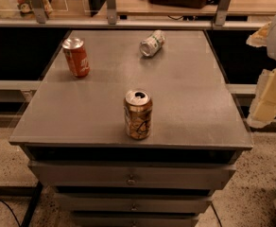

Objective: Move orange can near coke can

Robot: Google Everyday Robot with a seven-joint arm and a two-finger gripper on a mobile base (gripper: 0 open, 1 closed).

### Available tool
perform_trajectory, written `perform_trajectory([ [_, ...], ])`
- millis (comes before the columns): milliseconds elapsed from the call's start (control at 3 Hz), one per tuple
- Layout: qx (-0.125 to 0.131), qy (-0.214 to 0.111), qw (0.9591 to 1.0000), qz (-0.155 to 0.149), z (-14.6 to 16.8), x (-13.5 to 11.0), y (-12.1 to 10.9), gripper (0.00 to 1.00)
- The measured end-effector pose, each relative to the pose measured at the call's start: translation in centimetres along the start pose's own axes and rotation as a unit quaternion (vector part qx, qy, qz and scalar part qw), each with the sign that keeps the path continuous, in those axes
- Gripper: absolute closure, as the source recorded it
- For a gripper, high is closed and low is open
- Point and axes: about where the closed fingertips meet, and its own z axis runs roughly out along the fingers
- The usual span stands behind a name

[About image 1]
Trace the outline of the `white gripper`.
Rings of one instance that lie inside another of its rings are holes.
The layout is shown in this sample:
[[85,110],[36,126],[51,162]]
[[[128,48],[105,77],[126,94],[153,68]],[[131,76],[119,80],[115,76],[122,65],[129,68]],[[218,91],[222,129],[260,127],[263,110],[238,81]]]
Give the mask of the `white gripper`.
[[[276,15],[246,40],[253,47],[267,46],[267,54],[276,61]],[[261,129],[276,117],[276,68],[264,69],[259,76],[255,98],[251,102],[247,123],[250,127]]]

